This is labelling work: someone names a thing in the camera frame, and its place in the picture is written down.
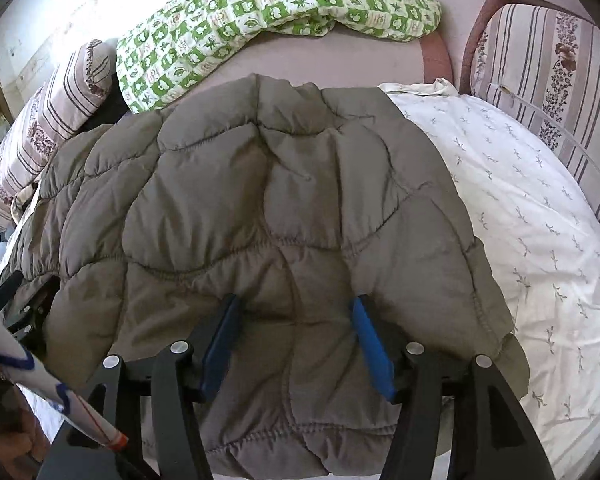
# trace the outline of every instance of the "bed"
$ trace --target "bed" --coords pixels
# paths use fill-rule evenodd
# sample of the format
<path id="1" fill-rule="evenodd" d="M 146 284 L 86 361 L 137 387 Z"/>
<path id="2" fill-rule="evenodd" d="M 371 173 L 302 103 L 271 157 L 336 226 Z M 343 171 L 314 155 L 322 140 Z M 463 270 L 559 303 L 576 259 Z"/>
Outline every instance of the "bed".
<path id="1" fill-rule="evenodd" d="M 600 207 L 594 205 L 600 200 L 599 187 L 579 186 L 573 175 L 580 170 L 564 164 L 562 146 L 552 146 L 552 153 L 537 136 L 540 126 L 532 133 L 531 122 L 523 126 L 511 117 L 526 115 L 520 111 L 520 103 L 512 112 L 506 100 L 509 96 L 501 88 L 502 78 L 494 78 L 495 88 L 489 82 L 484 86 L 490 94 L 486 90 L 480 94 L 481 79 L 476 81 L 474 76 L 480 60 L 487 56 L 482 34 L 491 27 L 493 15 L 512 0 L 479 0 L 468 19 L 460 17 L 458 21 L 464 23 L 460 25 L 454 19 L 467 9 L 453 12 L 448 4 L 458 0 L 441 1 L 447 2 L 449 18 L 443 21 L 438 36 L 430 35 L 430 43 L 420 40 L 408 46 L 356 39 L 341 28 L 324 38 L 263 35 L 194 91 L 249 72 L 287 78 L 294 84 L 312 80 L 321 88 L 338 86 L 340 81 L 340 86 L 374 86 L 388 81 L 408 85 L 439 77 L 454 81 L 466 92 L 473 84 L 481 99 L 455 95 L 440 81 L 433 89 L 403 85 L 383 88 L 404 116 L 429 136 L 452 173 L 530 363 L 529 393 L 522 405 L 556 477 L 577 479 L 600 450 Z M 552 6 L 552 2 L 544 3 L 542 8 Z M 575 8 L 577 1 L 559 0 L 553 5 Z M 506 15 L 501 11 L 493 21 L 496 29 L 503 13 Z M 338 65 L 341 57 L 334 51 L 346 45 L 351 48 L 356 41 L 359 46 L 349 55 L 355 57 L 373 49 L 379 64 L 360 76 L 347 73 L 343 78 L 342 66 Z M 440 44 L 448 48 L 451 63 L 446 52 L 440 51 Z M 317 51 L 308 54 L 307 48 Z M 282 56 L 273 65 L 263 62 L 264 57 L 281 49 L 295 52 L 298 65 L 290 66 Z M 321 49 L 327 57 L 317 70 L 313 63 L 302 61 L 303 56 L 308 60 Z M 426 49 L 433 54 L 425 54 Z M 561 66 L 563 53 L 554 54 L 555 63 Z M 415 63 L 409 66 L 407 59 Z M 414 65 L 412 73 L 396 72 L 411 70 Z M 509 89 L 515 84 L 506 82 L 505 86 Z M 584 149 L 579 155 L 595 162 L 600 149 L 596 150 L 587 153 Z M 59 415 L 30 392 L 26 395 L 45 433 L 52 438 L 61 422 Z M 448 458 L 447 453 L 436 460 L 434 478 L 445 478 Z"/>

